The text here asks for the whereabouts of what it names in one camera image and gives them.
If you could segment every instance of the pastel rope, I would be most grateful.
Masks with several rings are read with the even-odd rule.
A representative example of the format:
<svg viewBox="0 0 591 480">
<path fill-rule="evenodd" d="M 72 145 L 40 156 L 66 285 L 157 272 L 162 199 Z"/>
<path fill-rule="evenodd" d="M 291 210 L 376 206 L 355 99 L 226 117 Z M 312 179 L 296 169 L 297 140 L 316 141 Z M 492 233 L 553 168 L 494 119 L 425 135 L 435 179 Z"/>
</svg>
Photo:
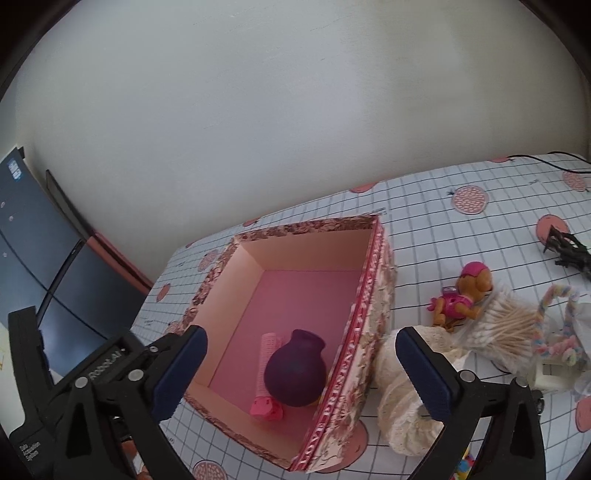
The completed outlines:
<svg viewBox="0 0 591 480">
<path fill-rule="evenodd" d="M 564 315 L 563 340 L 548 345 L 544 337 L 544 317 L 546 310 L 556 298 L 568 297 Z M 583 358 L 584 350 L 573 329 L 573 318 L 579 292 L 569 285 L 552 285 L 545 293 L 538 307 L 534 324 L 532 349 L 543 358 L 560 357 L 569 366 Z"/>
</svg>

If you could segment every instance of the floral box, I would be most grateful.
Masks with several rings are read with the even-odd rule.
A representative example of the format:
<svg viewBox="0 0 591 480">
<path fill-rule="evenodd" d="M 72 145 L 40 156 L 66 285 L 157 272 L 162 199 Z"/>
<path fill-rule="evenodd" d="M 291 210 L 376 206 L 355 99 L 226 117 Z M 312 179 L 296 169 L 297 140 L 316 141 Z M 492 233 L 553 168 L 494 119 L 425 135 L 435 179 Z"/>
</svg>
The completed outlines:
<svg viewBox="0 0 591 480">
<path fill-rule="evenodd" d="M 289 471 L 337 465 L 368 392 L 389 323 L 391 250 L 377 215 L 311 220 L 235 236 L 176 331 L 205 328 L 207 355 L 185 399 L 252 452 Z M 327 384 L 315 406 L 284 406 L 260 421 L 255 398 L 261 336 L 309 330 L 326 343 Z"/>
</svg>

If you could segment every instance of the blue gripper pad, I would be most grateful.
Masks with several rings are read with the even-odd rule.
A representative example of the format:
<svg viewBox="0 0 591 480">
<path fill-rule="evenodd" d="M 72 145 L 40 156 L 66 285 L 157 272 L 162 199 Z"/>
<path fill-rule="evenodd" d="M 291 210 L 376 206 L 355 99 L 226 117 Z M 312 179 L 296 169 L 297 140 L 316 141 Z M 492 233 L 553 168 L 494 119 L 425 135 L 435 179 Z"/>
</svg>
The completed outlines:
<svg viewBox="0 0 591 480">
<path fill-rule="evenodd" d="M 415 335 L 429 349 L 415 329 L 406 327 L 400 330 L 396 336 L 396 356 L 413 383 L 418 396 L 421 397 L 431 418 L 445 423 L 452 415 L 454 395 L 447 382 L 431 363 L 427 354 L 413 339 Z M 431 349 L 429 351 L 432 355 L 442 357 L 443 361 L 453 369 L 443 355 L 434 353 Z"/>
<path fill-rule="evenodd" d="M 163 373 L 153 390 L 152 418 L 163 421 L 173 416 L 183 394 L 207 354 L 207 333 L 197 328 Z"/>
</svg>

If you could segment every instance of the grid pattern tablecloth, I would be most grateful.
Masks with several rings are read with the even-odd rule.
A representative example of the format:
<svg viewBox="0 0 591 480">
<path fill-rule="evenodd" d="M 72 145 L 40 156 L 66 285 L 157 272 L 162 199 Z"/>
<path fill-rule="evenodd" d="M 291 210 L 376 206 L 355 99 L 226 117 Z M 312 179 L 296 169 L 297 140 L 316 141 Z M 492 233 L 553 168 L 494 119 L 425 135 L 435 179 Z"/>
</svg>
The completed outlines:
<svg viewBox="0 0 591 480">
<path fill-rule="evenodd" d="M 543 155 L 547 161 L 572 169 L 589 165 L 566 155 Z M 483 213 L 464 215 L 451 202 L 450 193 L 460 186 L 484 189 L 489 203 Z M 504 163 L 480 162 L 407 175 L 382 181 L 364 193 L 341 192 L 265 216 L 248 227 L 236 226 L 208 236 L 177 250 L 147 297 L 132 331 L 145 343 L 159 338 L 167 325 L 180 320 L 209 267 L 203 257 L 214 258 L 231 237 L 245 230 L 294 223 L 302 220 L 352 216 L 379 212 L 399 266 L 395 291 L 394 327 L 430 325 L 426 310 L 431 297 L 442 286 L 453 285 L 462 265 L 483 261 L 493 271 L 496 282 L 511 286 L 520 296 L 538 303 L 552 282 L 568 283 L 582 291 L 590 284 L 572 268 L 554 265 L 555 255 L 543 254 L 535 236 L 540 217 L 554 214 L 566 221 L 579 240 L 591 246 L 591 192 L 573 190 L 563 173 L 529 158 Z M 166 285 L 170 290 L 157 301 Z M 591 301 L 583 296 L 583 301 Z M 559 305 L 548 311 L 562 318 Z M 465 368 L 481 379 L 508 382 L 488 360 L 471 354 Z M 369 432 L 369 445 L 362 457 L 345 470 L 328 475 L 286 472 L 263 461 L 228 439 L 183 400 L 174 416 L 161 423 L 175 450 L 192 468 L 208 459 L 238 480 L 322 479 L 322 480 L 403 480 L 419 458 L 396 454 L 381 438 L 376 423 L 379 392 L 372 388 L 362 421 Z M 541 427 L 546 446 L 548 479 L 564 479 L 591 442 L 591 432 L 579 433 L 575 404 L 570 393 L 546 396 Z M 480 421 L 472 441 L 472 451 L 482 444 L 488 419 Z"/>
</svg>

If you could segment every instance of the purple ball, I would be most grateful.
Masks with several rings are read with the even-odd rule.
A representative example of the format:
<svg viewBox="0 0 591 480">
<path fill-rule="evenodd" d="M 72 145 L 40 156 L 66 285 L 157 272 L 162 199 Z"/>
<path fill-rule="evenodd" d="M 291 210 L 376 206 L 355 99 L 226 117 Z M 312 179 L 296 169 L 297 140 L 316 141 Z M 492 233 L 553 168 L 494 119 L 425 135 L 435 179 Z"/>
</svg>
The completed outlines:
<svg viewBox="0 0 591 480">
<path fill-rule="evenodd" d="M 324 340 L 306 330 L 291 339 L 267 362 L 265 386 L 272 397 L 289 407 L 305 407 L 318 400 L 326 385 L 326 365 L 320 356 Z"/>
</svg>

